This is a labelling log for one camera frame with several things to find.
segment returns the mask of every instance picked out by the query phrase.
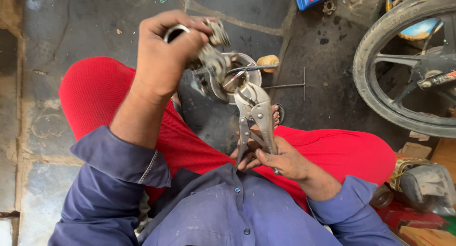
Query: shirt sleeve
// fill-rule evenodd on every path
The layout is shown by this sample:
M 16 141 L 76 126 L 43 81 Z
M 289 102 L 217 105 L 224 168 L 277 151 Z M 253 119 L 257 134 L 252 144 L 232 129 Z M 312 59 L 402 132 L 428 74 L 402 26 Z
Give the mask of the shirt sleeve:
M 308 199 L 312 214 L 328 225 L 344 246 L 398 245 L 386 224 L 369 205 L 377 185 L 348 176 L 341 190 L 326 201 Z
M 138 245 L 134 229 L 145 185 L 171 184 L 163 155 L 117 138 L 106 126 L 81 138 L 71 152 L 85 163 L 48 245 Z

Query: red pants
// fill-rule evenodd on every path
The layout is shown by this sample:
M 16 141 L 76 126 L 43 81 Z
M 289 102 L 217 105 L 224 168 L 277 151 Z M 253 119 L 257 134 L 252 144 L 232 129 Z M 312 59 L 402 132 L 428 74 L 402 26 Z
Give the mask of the red pants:
M 76 140 L 102 125 L 110 125 L 128 93 L 134 74 L 135 69 L 108 57 L 84 59 L 68 69 L 59 95 Z M 352 175 L 381 185 L 394 169 L 396 158 L 393 151 L 372 134 L 337 129 L 302 131 L 284 126 L 277 127 L 274 134 L 285 138 L 304 157 L 341 183 L 346 175 Z M 198 138 L 178 118 L 171 101 L 163 115 L 156 148 L 164 155 L 171 176 L 179 167 L 203 174 L 233 162 L 229 156 Z M 269 167 L 254 170 L 281 186 L 308 210 L 305 194 L 297 182 L 276 176 Z M 163 189 L 147 188 L 146 191 L 153 202 Z

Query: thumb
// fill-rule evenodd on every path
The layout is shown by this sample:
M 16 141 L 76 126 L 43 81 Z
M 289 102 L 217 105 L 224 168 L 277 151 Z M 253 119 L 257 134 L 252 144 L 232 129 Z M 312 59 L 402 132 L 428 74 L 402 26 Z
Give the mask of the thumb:
M 279 156 L 275 154 L 266 153 L 261 149 L 257 149 L 255 151 L 255 155 L 257 156 L 259 162 L 261 162 L 261 164 L 263 164 L 264 166 L 276 167 L 277 158 L 279 158 Z
M 189 33 L 181 33 L 176 39 L 171 41 L 170 47 L 175 57 L 187 62 L 198 56 L 199 50 L 204 44 L 201 33 L 195 29 L 190 29 Z

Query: locking pliers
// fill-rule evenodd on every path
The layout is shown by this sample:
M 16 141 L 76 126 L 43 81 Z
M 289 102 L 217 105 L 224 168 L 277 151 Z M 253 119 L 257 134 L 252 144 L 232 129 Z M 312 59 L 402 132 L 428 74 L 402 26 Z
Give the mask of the locking pliers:
M 247 89 L 248 92 L 244 89 L 243 91 L 249 93 L 250 97 L 243 95 L 239 88 L 237 88 L 234 93 L 234 100 L 239 109 L 240 138 L 239 153 L 237 155 L 235 169 L 237 169 L 243 154 L 248 148 L 247 142 L 249 138 L 258 142 L 263 147 L 264 151 L 277 154 L 277 146 L 274 143 L 272 134 L 274 120 L 272 118 L 271 99 L 264 89 L 253 83 L 246 82 L 244 88 Z M 250 130 L 248 126 L 249 120 L 256 123 L 261 135 L 257 135 Z M 273 169 L 275 174 L 280 175 L 280 172 L 276 168 Z

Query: dirty floor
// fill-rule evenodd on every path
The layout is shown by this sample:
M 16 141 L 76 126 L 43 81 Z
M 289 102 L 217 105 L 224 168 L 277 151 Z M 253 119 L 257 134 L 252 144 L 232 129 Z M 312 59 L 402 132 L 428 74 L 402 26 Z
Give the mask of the dirty floor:
M 298 12 L 295 0 L 0 0 L 0 228 L 12 228 L 13 244 L 47 245 L 81 165 L 69 151 L 75 139 L 57 93 L 62 77 L 93 56 L 135 68 L 140 22 L 165 10 L 220 18 L 232 42 L 226 52 L 279 56 L 282 69 L 264 74 L 264 86 L 302 83 L 305 67 L 305 101 L 302 88 L 270 91 L 286 109 L 284 125 L 371 132 L 394 150 L 413 142 L 368 108 L 351 78 L 356 47 L 384 0 L 335 1 L 328 16 L 322 5 Z M 189 80 L 185 73 L 180 85 L 186 122 L 230 153 L 237 108 L 201 97 Z

